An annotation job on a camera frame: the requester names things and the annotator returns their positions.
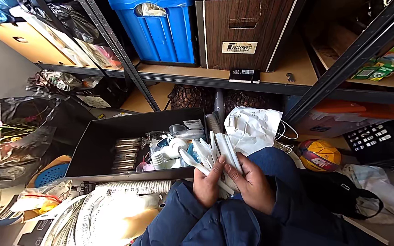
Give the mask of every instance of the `gray plastic tube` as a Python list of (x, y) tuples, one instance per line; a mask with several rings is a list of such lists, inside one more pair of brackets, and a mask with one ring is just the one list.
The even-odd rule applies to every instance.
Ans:
[(225, 119), (223, 91), (220, 88), (216, 88), (215, 91), (214, 111), (218, 112), (220, 121), (223, 123)]

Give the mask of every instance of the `hand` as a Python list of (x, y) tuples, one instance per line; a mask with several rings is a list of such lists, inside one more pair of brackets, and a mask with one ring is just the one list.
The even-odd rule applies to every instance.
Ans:
[(208, 176), (205, 176), (197, 168), (194, 169), (194, 196), (206, 208), (212, 207), (217, 201), (219, 195), (217, 182), (223, 172), (225, 159), (224, 155), (221, 155)]
[(241, 153), (237, 153), (238, 161), (243, 168), (245, 177), (229, 164), (225, 165), (225, 170), (233, 182), (238, 186), (244, 202), (252, 208), (267, 215), (271, 214), (275, 205), (275, 193), (270, 189), (270, 185), (262, 170)]

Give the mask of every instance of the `metal shelving unit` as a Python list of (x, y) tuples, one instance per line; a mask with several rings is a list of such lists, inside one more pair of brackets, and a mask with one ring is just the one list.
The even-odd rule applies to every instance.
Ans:
[(318, 79), (313, 87), (288, 110), (284, 119), (294, 124), (314, 108), (324, 98), (331, 98), (394, 104), (394, 93), (337, 90), (347, 78), (355, 73), (366, 61), (373, 57), (394, 37), (394, 0), (388, 5), (355, 42), (336, 60), (336, 62)]
[[(122, 62), (126, 73), (128, 73), (129, 77), (135, 82), (151, 108), (155, 111), (159, 111), (160, 108), (150, 94), (144, 81), (298, 96), (300, 98), (298, 102), (294, 104), (293, 107), (286, 110), (286, 114), (284, 115), (284, 119), (290, 124), (294, 124), (301, 119), (324, 98), (394, 104), (394, 92), (338, 88), (341, 83), (347, 81), (360, 66), (374, 56), (378, 50), (394, 37), (394, 0), (380, 13), (346, 52), (328, 67), (328, 69), (320, 68), (319, 66), (323, 65), (314, 62), (314, 60), (317, 61), (319, 59), (313, 57), (314, 54), (311, 52), (308, 52), (312, 60), (312, 69), (315, 70), (316, 77), (318, 78), (314, 81), (315, 83), (313, 82), (310, 85), (297, 82), (283, 82), (282, 80), (277, 82), (264, 80), (264, 82), (260, 84), (231, 83), (228, 81), (227, 77), (208, 76), (205, 73), (198, 75), (172, 74), (163, 72), (161, 69), (156, 72), (147, 72), (144, 71), (144, 69), (141, 70), (139, 67), (135, 68), (122, 44), (120, 44), (110, 25), (107, 23), (107, 17), (103, 16), (95, 1), (80, 0), (80, 3), (82, 3), (82, 6), (97, 25), (102, 35), (111, 45), (112, 50)], [(63, 65), (37, 65), (41, 68), (76, 74), (103, 75), (104, 71), (106, 75), (111, 77), (125, 77), (123, 70), (104, 69), (101, 71), (98, 68), (92, 67), (80, 68)]]

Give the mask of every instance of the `blue lid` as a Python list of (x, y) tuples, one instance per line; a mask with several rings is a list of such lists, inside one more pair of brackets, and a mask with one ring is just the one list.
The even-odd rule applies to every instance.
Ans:
[(141, 3), (153, 3), (162, 8), (188, 7), (195, 0), (109, 0), (113, 10), (134, 9)]

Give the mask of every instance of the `stack of plastic cups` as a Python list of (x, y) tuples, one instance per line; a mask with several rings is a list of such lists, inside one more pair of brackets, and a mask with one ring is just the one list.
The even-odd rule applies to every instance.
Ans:
[(151, 161), (156, 170), (165, 169), (165, 159), (162, 151), (151, 154)]

